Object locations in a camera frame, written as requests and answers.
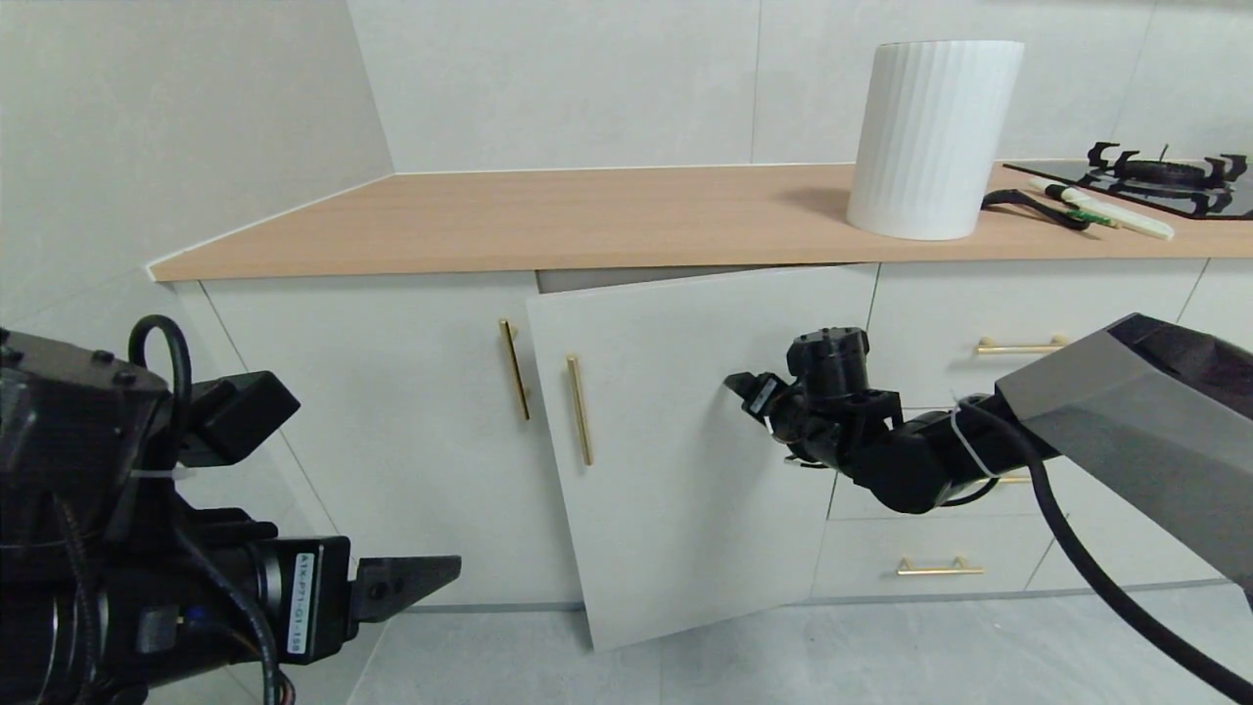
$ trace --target black stovetop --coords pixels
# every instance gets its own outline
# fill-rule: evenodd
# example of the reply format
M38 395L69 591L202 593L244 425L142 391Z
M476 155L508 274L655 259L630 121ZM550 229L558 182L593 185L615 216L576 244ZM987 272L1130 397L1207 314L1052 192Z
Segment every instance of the black stovetop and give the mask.
M1116 195L1193 218L1253 220L1253 173L1247 174L1243 154L1207 157L1203 162L1164 162L1131 159L1135 150L1123 152L1110 162L1103 152L1118 147L1098 142L1088 160L1040 160L1005 164L1063 183Z

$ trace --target ribbed white vase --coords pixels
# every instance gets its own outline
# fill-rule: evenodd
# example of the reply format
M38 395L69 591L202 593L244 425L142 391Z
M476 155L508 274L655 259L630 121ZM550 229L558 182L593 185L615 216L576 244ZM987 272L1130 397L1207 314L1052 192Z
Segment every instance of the ribbed white vase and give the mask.
M1022 50L982 40L876 49L848 222L906 239L974 232Z

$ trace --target countertop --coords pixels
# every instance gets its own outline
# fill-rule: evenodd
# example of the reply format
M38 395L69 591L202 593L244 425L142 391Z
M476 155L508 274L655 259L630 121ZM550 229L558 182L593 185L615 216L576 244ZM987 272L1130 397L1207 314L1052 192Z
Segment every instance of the countertop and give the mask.
M1030 210L980 214L970 237L896 239L845 220L852 164L397 174L150 265L157 280L952 259L1253 257L1253 222L1192 220L1172 242ZM1027 174L997 165L989 190Z

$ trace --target open cabinet door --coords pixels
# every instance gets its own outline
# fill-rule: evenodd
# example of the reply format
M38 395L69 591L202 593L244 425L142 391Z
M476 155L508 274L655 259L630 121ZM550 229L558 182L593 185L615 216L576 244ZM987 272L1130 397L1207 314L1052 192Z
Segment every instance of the open cabinet door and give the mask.
M876 265L781 268L528 303L598 650L808 597L834 473L722 387L797 334L865 327Z

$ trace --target gray tile floor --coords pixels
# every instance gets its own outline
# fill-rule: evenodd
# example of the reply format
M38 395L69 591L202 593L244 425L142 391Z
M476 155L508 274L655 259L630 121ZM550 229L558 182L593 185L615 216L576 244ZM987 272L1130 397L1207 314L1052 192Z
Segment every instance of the gray tile floor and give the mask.
M1134 594L1253 677L1232 586ZM783 607L605 654L580 614L403 615L351 705L1227 702L1093 596Z

